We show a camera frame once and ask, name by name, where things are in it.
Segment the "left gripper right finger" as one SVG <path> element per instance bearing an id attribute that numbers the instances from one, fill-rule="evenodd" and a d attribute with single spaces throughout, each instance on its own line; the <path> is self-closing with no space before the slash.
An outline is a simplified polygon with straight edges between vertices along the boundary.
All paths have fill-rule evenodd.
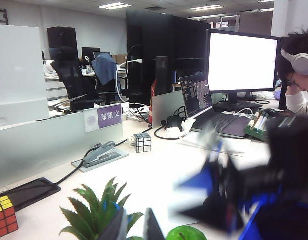
<path id="1" fill-rule="evenodd" d="M 165 240 L 164 235 L 151 208 L 146 209 L 143 238 L 145 240 Z"/>

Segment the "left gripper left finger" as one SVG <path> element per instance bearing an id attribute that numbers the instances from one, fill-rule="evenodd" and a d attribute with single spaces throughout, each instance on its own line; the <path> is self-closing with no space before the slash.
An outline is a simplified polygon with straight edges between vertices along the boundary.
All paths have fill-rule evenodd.
<path id="1" fill-rule="evenodd" d="M 128 218 L 126 211 L 120 209 L 104 231 L 98 236 L 98 240 L 126 240 Z"/>

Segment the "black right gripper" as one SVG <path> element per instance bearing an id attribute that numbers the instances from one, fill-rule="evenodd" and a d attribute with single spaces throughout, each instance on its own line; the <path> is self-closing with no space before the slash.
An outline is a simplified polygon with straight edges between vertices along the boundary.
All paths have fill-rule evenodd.
<path id="1" fill-rule="evenodd" d="M 268 165 L 238 170 L 231 152 L 219 141 L 210 152 L 210 164 L 181 183 L 180 187 L 202 189 L 208 197 L 198 206 L 186 206 L 178 214 L 198 220 L 228 234 L 243 228 L 236 208 L 251 205 L 262 196 L 276 194 L 282 184 L 284 171 Z"/>

